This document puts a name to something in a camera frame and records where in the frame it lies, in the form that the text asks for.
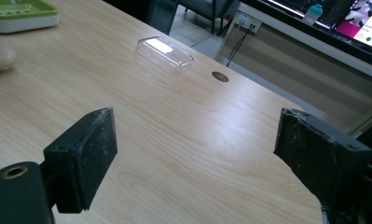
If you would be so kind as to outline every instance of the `clear plastic box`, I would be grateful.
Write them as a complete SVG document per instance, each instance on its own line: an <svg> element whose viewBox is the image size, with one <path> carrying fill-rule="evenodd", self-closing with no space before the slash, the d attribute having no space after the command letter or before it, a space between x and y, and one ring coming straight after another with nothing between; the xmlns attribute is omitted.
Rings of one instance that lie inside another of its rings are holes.
<svg viewBox="0 0 372 224"><path fill-rule="evenodd" d="M136 52L170 74L180 75L191 68L194 59L162 37L141 39Z"/></svg>

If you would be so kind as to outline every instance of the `black cable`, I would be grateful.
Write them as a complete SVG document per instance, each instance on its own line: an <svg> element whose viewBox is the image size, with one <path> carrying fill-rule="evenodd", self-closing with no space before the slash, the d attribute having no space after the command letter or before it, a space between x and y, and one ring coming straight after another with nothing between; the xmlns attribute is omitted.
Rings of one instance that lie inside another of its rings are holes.
<svg viewBox="0 0 372 224"><path fill-rule="evenodd" d="M255 26L253 24L250 25L249 29L247 29L247 32L243 35L243 37L238 41L238 43L235 45L235 47L232 49L228 56L228 62L227 62L227 67L231 63L232 59L235 57L235 54L238 52L239 48L241 47L241 44L243 43L243 40L246 38L246 36L250 33L250 31L254 28Z"/></svg>

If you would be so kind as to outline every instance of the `power outlet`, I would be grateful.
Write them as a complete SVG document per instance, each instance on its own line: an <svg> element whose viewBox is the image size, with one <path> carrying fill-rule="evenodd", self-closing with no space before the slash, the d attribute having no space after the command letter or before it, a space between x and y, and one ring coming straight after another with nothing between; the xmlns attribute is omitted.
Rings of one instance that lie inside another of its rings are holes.
<svg viewBox="0 0 372 224"><path fill-rule="evenodd" d="M236 23L238 25L241 24L241 27L246 28L246 29L249 29L249 27L253 25L254 27L251 29L251 32L257 33L262 22L243 12L240 12L236 20Z"/></svg>

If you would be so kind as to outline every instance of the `light wood tabletop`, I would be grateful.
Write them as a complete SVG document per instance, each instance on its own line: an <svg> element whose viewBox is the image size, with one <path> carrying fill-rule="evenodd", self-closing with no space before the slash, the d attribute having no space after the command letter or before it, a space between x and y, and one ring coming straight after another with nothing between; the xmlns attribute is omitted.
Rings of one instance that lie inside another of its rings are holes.
<svg viewBox="0 0 372 224"><path fill-rule="evenodd" d="M57 223L323 223L318 200L272 152L282 107L299 108L98 0L51 0L55 27L0 35L0 169L112 106L118 154L89 211ZM194 57L169 74L135 53L163 36ZM212 76L226 74L229 82Z"/></svg>

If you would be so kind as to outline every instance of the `black chair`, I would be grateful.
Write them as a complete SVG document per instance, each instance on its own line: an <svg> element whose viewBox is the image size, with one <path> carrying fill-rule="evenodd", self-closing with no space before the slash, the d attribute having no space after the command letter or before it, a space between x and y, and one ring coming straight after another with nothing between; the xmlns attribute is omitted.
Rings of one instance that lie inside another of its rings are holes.
<svg viewBox="0 0 372 224"><path fill-rule="evenodd" d="M222 29L224 16L229 15L232 18L240 3L239 0L178 0L178 4L185 7L186 11L190 9L212 21L212 34L215 19L221 19L220 29Z"/></svg>

